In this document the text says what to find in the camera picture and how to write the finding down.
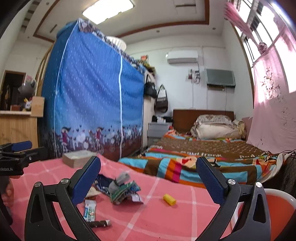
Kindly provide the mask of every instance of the metal screw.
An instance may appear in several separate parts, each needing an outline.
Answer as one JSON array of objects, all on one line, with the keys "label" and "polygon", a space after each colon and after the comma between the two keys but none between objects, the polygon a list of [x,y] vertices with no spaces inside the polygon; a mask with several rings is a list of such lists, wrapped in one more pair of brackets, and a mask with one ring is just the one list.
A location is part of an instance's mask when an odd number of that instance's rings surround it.
[{"label": "metal screw", "polygon": [[34,184],[34,187],[40,187],[40,185],[41,185],[41,182],[36,182],[35,184]]},{"label": "metal screw", "polygon": [[230,185],[234,185],[234,184],[235,184],[235,180],[233,180],[233,179],[228,179],[228,183],[229,183]]},{"label": "metal screw", "polygon": [[61,184],[67,184],[69,182],[69,179],[68,178],[63,178],[61,180]]},{"label": "metal screw", "polygon": [[262,187],[262,183],[260,183],[260,182],[256,182],[255,184],[256,184],[256,186],[259,187],[259,188]]}]

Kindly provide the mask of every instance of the white plastic basket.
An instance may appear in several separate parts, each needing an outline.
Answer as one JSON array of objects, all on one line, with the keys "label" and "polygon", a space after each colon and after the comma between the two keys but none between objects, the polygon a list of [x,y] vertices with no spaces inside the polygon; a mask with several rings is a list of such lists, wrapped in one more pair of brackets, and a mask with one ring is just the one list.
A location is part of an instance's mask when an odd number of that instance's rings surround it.
[{"label": "white plastic basket", "polygon": [[123,51],[126,50],[126,43],[122,39],[113,36],[107,36],[107,39],[109,39],[112,43],[114,43],[118,48],[122,49]]}]

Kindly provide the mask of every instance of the black handbag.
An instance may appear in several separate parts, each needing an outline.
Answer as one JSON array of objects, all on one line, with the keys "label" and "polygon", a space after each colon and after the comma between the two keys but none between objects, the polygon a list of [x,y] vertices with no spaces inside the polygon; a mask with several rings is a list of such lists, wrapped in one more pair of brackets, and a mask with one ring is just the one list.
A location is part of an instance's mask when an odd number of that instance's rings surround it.
[{"label": "black handbag", "polygon": [[144,85],[144,95],[151,96],[152,98],[157,98],[157,91],[155,88],[155,83],[148,81],[149,75],[146,76],[146,82]]},{"label": "black handbag", "polygon": [[[165,97],[158,98],[158,94],[162,88],[165,90]],[[154,110],[162,113],[166,113],[168,111],[168,96],[166,93],[166,89],[163,85],[161,85],[158,90],[157,99],[154,104]]]}]

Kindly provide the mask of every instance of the white wall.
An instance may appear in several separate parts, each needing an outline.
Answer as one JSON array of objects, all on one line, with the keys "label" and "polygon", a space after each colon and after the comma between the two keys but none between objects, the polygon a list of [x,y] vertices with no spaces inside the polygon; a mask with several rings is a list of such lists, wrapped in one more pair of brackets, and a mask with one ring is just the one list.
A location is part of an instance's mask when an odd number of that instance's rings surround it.
[{"label": "white wall", "polygon": [[0,39],[0,87],[2,86],[1,82],[3,79],[5,64],[30,5],[31,2],[27,3],[27,5],[17,13]]},{"label": "white wall", "polygon": [[236,119],[240,120],[243,117],[253,116],[253,96],[248,71],[249,62],[246,61],[236,33],[228,21],[224,23],[222,36],[236,83],[234,90],[234,113]]},{"label": "white wall", "polygon": [[[171,50],[189,49],[198,51],[201,81],[194,84],[194,103],[192,106],[192,84],[187,75],[190,69],[197,70],[197,64],[169,65],[165,55]],[[149,64],[156,68],[156,82],[167,90],[169,110],[173,109],[209,109],[233,111],[233,89],[211,91],[206,88],[205,68],[230,70],[230,61],[221,36],[182,35],[169,36],[130,44],[126,52],[135,58],[148,54]]]},{"label": "white wall", "polygon": [[48,46],[17,40],[7,59],[5,69],[25,72],[35,78]]}]

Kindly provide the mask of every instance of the pink checkered bedsheet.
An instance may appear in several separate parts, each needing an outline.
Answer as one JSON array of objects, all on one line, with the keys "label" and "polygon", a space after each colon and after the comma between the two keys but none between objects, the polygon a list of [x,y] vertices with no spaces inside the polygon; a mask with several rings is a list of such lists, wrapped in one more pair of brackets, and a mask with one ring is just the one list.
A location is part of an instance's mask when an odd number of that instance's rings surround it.
[{"label": "pink checkered bedsheet", "polygon": [[[141,187],[139,192],[144,204],[124,201],[116,206],[109,197],[100,194],[96,198],[96,220],[110,219],[112,226],[96,228],[93,231],[102,241],[139,241],[139,240],[195,240],[208,225],[218,205],[214,204],[206,189],[172,183],[168,180],[145,175],[128,167],[109,161],[100,156],[101,174],[115,178],[122,171],[128,171],[131,179]],[[24,240],[25,216],[28,200],[35,182],[44,185],[56,184],[62,178],[70,178],[76,169],[62,163],[61,159],[36,162],[24,169],[20,179],[13,179],[15,203],[12,207],[12,229]],[[170,194],[177,200],[176,205],[169,206],[162,199]],[[54,205],[65,230],[74,237],[58,204]],[[84,213],[83,203],[78,205]],[[228,227],[223,236],[231,232]]]}]

